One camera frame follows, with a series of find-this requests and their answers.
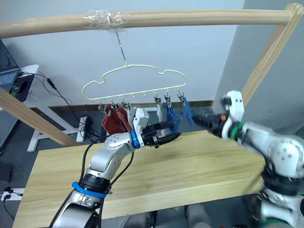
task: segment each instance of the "white robotic arm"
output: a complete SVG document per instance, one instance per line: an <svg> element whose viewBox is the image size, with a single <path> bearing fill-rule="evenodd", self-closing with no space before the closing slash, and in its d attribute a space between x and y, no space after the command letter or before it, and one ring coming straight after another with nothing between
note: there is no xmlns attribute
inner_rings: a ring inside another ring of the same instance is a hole
<svg viewBox="0 0 304 228"><path fill-rule="evenodd" d="M238 91L228 92L222 104L226 113L195 116L193 120L215 136L235 140L264 157L264 188L252 205L253 219L277 219L294 228L304 228L304 197L299 192L304 180L304 140L277 134L255 123L242 123L244 106Z"/></svg>

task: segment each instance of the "blue cloth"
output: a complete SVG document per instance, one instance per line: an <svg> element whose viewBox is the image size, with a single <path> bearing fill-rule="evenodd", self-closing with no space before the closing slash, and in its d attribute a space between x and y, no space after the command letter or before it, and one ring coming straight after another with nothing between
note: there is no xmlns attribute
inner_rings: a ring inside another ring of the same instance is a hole
<svg viewBox="0 0 304 228"><path fill-rule="evenodd" d="M179 125L180 125L181 118L178 117L174 113L173 108L171 106L169 106L168 103L167 103L167 121L169 121L169 122L175 122L174 126L169 127L169 130L172 133L177 132L178 128L179 128Z"/></svg>
<svg viewBox="0 0 304 228"><path fill-rule="evenodd" d="M192 115L192 111L190 109L189 103L186 98L184 98L184 102L182 103L182 111L183 111L184 116L186 117L188 126L190 127L190 131L191 131L192 126L193 126L193 120L192 120L193 115Z"/></svg>

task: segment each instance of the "black cable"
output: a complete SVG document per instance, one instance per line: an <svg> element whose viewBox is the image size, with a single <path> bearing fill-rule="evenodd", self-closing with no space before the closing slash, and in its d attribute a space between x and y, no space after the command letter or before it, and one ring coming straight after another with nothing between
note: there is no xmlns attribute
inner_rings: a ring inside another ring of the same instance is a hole
<svg viewBox="0 0 304 228"><path fill-rule="evenodd" d="M4 199L3 199L3 206L4 206L5 211L6 211L6 212L8 213L8 215L11 217L11 219L12 219L13 221L15 221L15 218L9 213L8 209L7 209L6 206L5 206L5 201L6 201L7 199L9 199L10 197L11 197L10 195L4 196Z"/></svg>
<svg viewBox="0 0 304 228"><path fill-rule="evenodd" d="M81 122L80 119L77 117L77 115L75 114L73 108L72 108L72 101L65 98L64 96L62 96L62 94L58 91L58 89L56 88L55 84L52 82L52 80L48 77L46 77L44 74L32 74L32 75L37 75L37 76L41 76L43 77L43 80L41 80L40 78L37 78L41 83L42 83L42 86L44 87L44 89L48 92L48 94L52 95L52 96L57 96L59 98L62 98L65 103L67 104L68 108L70 109L73 117L77 120L77 122L80 124L78 127L77 127L77 131L79 132L85 132L85 135L82 135L84 139L88 139L88 138L92 138L93 136L95 137L100 137L100 134L97 130L95 130L91 125L93 123L93 119L88 116L88 115L84 115L83 117L87 117L87 120L85 121L85 123ZM47 82L49 83L49 85L58 93L58 95L54 94L53 92L49 91L48 88L46 87L45 85L45 79L47 79Z"/></svg>
<svg viewBox="0 0 304 228"><path fill-rule="evenodd" d="M55 220L57 219L58 215L60 214L62 208L65 206L67 200L70 198L70 196L72 195L74 189L71 190L71 192L68 194L68 196L66 197L66 199L63 201L63 203L61 204L60 208L58 209L58 211L56 212L55 216L53 217L51 223L49 224L49 228L53 227Z"/></svg>
<svg viewBox="0 0 304 228"><path fill-rule="evenodd" d="M268 171L270 172L270 175L272 175L273 173L276 173L275 163L270 158L268 158L266 155L264 155L263 152L257 146L255 146L254 143L249 138L246 137L246 134L245 134L244 142L247 143L249 146L251 146L253 149L255 149L259 154L261 154L263 156L263 158L265 159L266 167L267 167Z"/></svg>
<svg viewBox="0 0 304 228"><path fill-rule="evenodd" d="M101 214L103 213L104 200L105 200L104 198L101 198L99 214L98 214L98 228L101 228Z"/></svg>
<svg viewBox="0 0 304 228"><path fill-rule="evenodd" d="M132 153L131 155L131 159L129 161L129 163L127 164L127 166L117 175L117 177L115 177L115 179L109 184L109 186L106 188L106 192L108 192L112 185L118 180L118 178L121 177L121 175L123 175L123 173L129 168L129 166L131 165L132 161L133 161L133 158L134 158L134 152ZM104 199L102 198L102 202L100 204L100 208L99 208L99 215L98 215L98 228L101 228L101 214L103 212L103 207L104 207Z"/></svg>
<svg viewBox="0 0 304 228"><path fill-rule="evenodd" d="M82 158L82 165L81 165L81 173L80 173L80 178L79 178L79 181L80 182L83 177L84 177L84 174L85 174L85 165L86 165L86 154L88 153L89 149L95 144L97 143L97 141L99 141L100 139L96 139L95 141L91 142L91 144L86 148L85 152L84 152L84 156Z"/></svg>
<svg viewBox="0 0 304 228"><path fill-rule="evenodd" d="M131 159L129 161L129 163L127 164L127 166L117 175L117 177L115 177L115 179L109 184L109 186L107 187L107 191L109 191L112 187L112 185L118 180L118 178L121 177L121 175L123 175L123 173L129 168L129 166L131 165L132 161L133 161L133 157L134 157L134 152L131 155Z"/></svg>

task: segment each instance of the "green ring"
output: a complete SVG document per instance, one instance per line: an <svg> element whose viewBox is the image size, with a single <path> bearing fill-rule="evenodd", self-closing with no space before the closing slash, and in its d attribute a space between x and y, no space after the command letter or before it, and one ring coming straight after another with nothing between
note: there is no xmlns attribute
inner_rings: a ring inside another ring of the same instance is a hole
<svg viewBox="0 0 304 228"><path fill-rule="evenodd" d="M239 123L237 126L235 126L231 132L230 138L235 140L236 134L243 127L243 123Z"/></svg>

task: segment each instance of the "wooden table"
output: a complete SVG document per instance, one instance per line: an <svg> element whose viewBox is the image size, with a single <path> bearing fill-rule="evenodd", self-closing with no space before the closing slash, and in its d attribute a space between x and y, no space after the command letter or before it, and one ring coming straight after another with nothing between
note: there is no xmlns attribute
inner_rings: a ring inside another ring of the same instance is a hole
<svg viewBox="0 0 304 228"><path fill-rule="evenodd" d="M72 182L79 179L86 147L39 152L14 227L49 225L71 191ZM87 165L101 147L92 147ZM184 133L158 149L136 151L132 165L105 200L103 219L239 196L263 166L262 158L235 142L226 142L206 131Z"/></svg>

